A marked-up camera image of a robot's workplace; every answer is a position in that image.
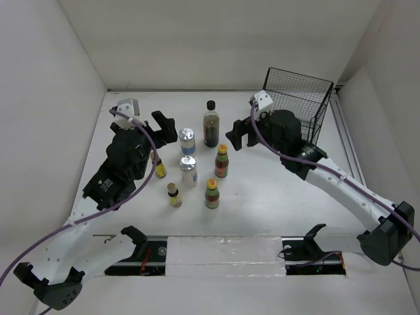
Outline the silver-lid shaker jar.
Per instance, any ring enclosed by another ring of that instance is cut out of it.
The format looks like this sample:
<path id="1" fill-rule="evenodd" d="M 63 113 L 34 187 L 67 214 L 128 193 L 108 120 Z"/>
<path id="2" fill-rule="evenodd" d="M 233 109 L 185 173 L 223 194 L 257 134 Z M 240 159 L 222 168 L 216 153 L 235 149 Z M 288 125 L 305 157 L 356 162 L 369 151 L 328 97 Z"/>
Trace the silver-lid shaker jar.
<path id="1" fill-rule="evenodd" d="M 182 128 L 178 132 L 178 138 L 180 140 L 180 149 L 185 156 L 195 156 L 196 154 L 196 142 L 195 134 L 191 128 Z"/>
<path id="2" fill-rule="evenodd" d="M 179 168 L 185 185 L 189 187 L 196 186 L 198 183 L 198 172 L 195 158 L 192 156 L 181 157 Z"/>

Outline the tall dark sauce bottle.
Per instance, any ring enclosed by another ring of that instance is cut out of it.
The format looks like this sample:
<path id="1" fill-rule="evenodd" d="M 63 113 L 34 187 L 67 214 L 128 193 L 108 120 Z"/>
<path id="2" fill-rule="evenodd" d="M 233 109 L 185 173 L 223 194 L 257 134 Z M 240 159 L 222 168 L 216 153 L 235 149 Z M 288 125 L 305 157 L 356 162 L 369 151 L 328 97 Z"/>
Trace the tall dark sauce bottle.
<path id="1" fill-rule="evenodd" d="M 214 100 L 208 100 L 206 107 L 207 111 L 203 115 L 203 141 L 207 147 L 214 148 L 219 143 L 220 117 L 215 111 Z"/>

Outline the red chili sauce bottle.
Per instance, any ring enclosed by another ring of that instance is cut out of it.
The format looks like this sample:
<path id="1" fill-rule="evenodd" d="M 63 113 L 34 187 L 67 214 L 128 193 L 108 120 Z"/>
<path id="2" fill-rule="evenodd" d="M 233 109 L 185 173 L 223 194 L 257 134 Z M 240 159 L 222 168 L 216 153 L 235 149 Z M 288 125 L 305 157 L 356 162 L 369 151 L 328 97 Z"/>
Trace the red chili sauce bottle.
<path id="1" fill-rule="evenodd" d="M 215 158 L 215 174 L 216 176 L 223 178 L 228 174 L 228 147 L 226 144 L 220 144 L 218 147 L 217 155 Z"/>
<path id="2" fill-rule="evenodd" d="M 209 209 L 216 209 L 219 206 L 219 189 L 217 186 L 217 180 L 210 178 L 207 181 L 207 187 L 205 190 L 205 205 Z"/>

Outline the small yellow bottle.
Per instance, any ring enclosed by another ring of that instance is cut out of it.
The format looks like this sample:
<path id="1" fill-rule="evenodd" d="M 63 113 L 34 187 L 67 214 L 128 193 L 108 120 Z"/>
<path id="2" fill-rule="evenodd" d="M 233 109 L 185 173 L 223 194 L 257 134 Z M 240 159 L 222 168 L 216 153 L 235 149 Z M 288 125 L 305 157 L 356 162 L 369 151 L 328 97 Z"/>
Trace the small yellow bottle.
<path id="1" fill-rule="evenodd" d="M 180 207 L 182 205 L 182 198 L 175 183 L 170 182 L 167 185 L 168 196 L 170 197 L 170 204 L 172 207 Z"/>
<path id="2" fill-rule="evenodd" d="M 155 175 L 157 178 L 164 178 L 167 174 L 166 168 L 159 155 L 155 155 L 154 151 L 150 152 L 150 161 L 152 164 L 156 161 Z"/>

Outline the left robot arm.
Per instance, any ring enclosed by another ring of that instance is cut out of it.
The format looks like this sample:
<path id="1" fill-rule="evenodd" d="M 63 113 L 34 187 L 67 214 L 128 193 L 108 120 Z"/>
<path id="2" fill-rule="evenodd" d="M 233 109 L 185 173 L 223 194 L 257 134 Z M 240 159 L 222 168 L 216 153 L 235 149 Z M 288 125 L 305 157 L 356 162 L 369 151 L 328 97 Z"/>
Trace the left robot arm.
<path id="1" fill-rule="evenodd" d="M 110 126 L 114 137 L 106 148 L 106 159 L 84 187 L 66 223 L 36 242 L 51 240 L 42 256 L 14 264 L 14 275 L 49 309 L 70 306 L 90 278 L 121 259 L 136 261 L 146 254 L 148 238 L 134 226 L 123 228 L 99 250 L 82 254 L 96 230 L 141 191 L 135 182 L 148 184 L 150 154 L 177 141 L 175 120 L 160 111 L 152 112 L 157 131 L 135 116 L 119 114 L 115 108 L 110 112 L 115 117 Z"/>

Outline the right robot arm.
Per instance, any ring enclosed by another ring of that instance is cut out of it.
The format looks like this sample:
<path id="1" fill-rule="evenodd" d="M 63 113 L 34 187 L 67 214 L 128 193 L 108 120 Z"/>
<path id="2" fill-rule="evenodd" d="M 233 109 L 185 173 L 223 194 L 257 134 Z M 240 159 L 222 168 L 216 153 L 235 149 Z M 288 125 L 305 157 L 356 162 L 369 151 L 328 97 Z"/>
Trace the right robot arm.
<path id="1" fill-rule="evenodd" d="M 253 110 L 226 133 L 235 150 L 241 150 L 244 135 L 248 147 L 266 146 L 288 171 L 349 210 L 366 229 L 357 240 L 362 253 L 373 262 L 392 264 L 412 237 L 419 236 L 413 227 L 415 210 L 409 203 L 382 198 L 340 170 L 322 149 L 302 138 L 301 122 L 292 112 Z"/>

